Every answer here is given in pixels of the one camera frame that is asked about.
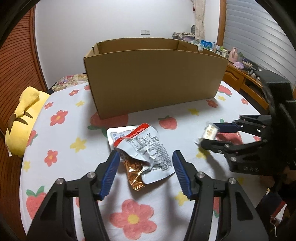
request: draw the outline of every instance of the gold candy wrapper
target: gold candy wrapper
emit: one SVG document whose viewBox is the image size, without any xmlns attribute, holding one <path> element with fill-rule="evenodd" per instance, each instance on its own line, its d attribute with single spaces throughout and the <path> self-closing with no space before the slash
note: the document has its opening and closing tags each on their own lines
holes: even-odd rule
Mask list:
<svg viewBox="0 0 296 241">
<path fill-rule="evenodd" d="M 134 158 L 128 157 L 123 162 L 123 164 L 126 167 L 128 181 L 133 190 L 139 191 L 140 189 L 142 189 L 145 186 L 141 177 L 141 173 L 143 171 L 142 162 Z"/>
</svg>

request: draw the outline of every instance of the wall switch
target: wall switch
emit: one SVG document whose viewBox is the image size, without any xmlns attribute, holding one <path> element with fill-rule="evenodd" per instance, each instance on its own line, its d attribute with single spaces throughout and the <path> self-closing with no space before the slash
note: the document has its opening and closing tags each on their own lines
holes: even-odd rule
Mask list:
<svg viewBox="0 0 296 241">
<path fill-rule="evenodd" d="M 150 35 L 150 30 L 141 30 L 141 35 Z"/>
</svg>

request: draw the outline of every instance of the red stripe on packet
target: red stripe on packet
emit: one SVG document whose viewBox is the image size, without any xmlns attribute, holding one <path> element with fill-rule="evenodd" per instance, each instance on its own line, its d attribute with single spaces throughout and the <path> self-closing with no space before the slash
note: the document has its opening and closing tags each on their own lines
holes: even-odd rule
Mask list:
<svg viewBox="0 0 296 241">
<path fill-rule="evenodd" d="M 134 129 L 130 134 L 128 134 L 128 135 L 126 135 L 124 137 L 118 138 L 114 142 L 114 147 L 117 147 L 119 145 L 119 143 L 122 142 L 124 139 L 135 137 L 136 135 L 138 135 L 139 133 L 141 133 L 143 130 L 146 130 L 148 127 L 149 127 L 149 125 L 147 123 L 141 124 L 139 127 L 137 127 L 136 129 Z"/>
</svg>

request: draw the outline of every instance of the cardboard box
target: cardboard box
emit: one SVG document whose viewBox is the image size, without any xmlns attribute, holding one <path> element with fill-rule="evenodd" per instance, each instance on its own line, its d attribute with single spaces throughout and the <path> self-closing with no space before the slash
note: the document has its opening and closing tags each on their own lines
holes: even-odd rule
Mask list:
<svg viewBox="0 0 296 241">
<path fill-rule="evenodd" d="M 97 43 L 84 57 L 100 118 L 215 97 L 228 60 L 177 39 Z"/>
</svg>

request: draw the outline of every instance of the yellow plush toy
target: yellow plush toy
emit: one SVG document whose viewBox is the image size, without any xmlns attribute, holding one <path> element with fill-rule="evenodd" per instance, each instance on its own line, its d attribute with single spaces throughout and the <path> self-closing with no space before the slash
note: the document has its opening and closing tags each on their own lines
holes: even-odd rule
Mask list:
<svg viewBox="0 0 296 241">
<path fill-rule="evenodd" d="M 33 87 L 27 87 L 21 94 L 5 134 L 5 143 L 13 155 L 24 155 L 33 125 L 48 97 L 49 94 Z"/>
</svg>

